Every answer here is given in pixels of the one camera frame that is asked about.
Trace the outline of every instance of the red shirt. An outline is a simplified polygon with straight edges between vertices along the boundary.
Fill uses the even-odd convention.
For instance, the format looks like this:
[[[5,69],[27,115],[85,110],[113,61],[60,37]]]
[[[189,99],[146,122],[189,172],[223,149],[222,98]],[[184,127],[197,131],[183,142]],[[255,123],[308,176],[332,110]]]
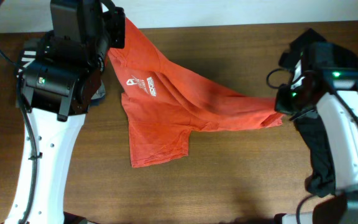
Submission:
[[[248,97],[169,61],[126,20],[124,49],[108,52],[124,87],[132,167],[188,155],[191,131],[237,131],[277,126],[274,98]]]

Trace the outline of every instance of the red t-shirt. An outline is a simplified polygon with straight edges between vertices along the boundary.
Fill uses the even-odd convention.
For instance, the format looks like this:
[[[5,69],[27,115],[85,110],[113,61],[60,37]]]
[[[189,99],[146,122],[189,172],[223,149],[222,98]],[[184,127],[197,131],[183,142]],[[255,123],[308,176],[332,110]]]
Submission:
[[[274,98],[236,93],[169,61],[126,20],[124,49],[108,52],[124,87],[132,167],[188,155],[191,131],[237,131],[277,126]]]

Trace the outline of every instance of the crumpled red fabric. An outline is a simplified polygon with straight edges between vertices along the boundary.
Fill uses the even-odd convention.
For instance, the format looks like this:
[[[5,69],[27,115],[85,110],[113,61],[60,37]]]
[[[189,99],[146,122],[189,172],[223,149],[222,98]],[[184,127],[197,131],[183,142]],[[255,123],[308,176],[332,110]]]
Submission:
[[[192,131],[281,125],[274,98],[241,95],[172,63],[129,19],[125,41],[108,56],[125,90],[132,167],[187,156]]]

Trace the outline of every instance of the green led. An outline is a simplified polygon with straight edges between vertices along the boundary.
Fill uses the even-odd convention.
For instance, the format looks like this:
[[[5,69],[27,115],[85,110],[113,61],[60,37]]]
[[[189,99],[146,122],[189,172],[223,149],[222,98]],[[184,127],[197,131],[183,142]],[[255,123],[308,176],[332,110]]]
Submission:
[[[339,77],[340,75],[341,75],[340,72],[333,72],[333,76],[334,76],[335,78]]]

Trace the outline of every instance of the wooden table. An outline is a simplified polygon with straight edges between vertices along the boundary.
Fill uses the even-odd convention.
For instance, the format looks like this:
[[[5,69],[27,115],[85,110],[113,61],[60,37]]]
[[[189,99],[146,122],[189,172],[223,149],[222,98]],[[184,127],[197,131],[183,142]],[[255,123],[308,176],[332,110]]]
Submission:
[[[275,96],[265,76],[307,27],[358,55],[358,22],[143,31],[179,65],[245,95]],[[41,35],[1,34],[1,48],[15,60],[25,40]],[[0,57],[0,223],[14,198],[24,141],[12,70]],[[106,100],[91,109],[75,144],[65,211],[100,223],[217,223],[294,213],[307,194],[309,151],[288,118],[281,127],[258,131],[192,133],[188,157],[131,168],[123,90],[112,66],[103,82]]]

